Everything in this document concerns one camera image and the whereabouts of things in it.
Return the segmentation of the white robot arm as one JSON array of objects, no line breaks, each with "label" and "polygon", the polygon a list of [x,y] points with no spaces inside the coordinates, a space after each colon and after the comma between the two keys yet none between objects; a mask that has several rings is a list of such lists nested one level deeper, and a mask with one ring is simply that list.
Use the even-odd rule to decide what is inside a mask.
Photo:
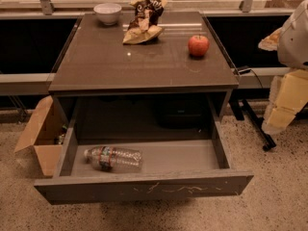
[{"label": "white robot arm", "polygon": [[270,84],[262,130],[273,135],[284,131],[308,103],[308,0],[258,47],[276,51],[278,62],[291,69],[283,77],[275,76]]}]

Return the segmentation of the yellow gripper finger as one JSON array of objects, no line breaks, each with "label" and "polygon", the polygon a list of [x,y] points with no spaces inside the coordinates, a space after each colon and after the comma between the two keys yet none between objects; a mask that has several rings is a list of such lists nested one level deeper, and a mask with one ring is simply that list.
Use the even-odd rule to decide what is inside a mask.
[{"label": "yellow gripper finger", "polygon": [[281,33],[281,29],[280,28],[276,29],[270,35],[263,38],[259,42],[258,47],[266,51],[276,51],[278,43],[279,43],[280,33]]},{"label": "yellow gripper finger", "polygon": [[308,71],[298,69],[275,76],[270,85],[269,104],[262,130],[269,135],[284,131],[308,103]]}]

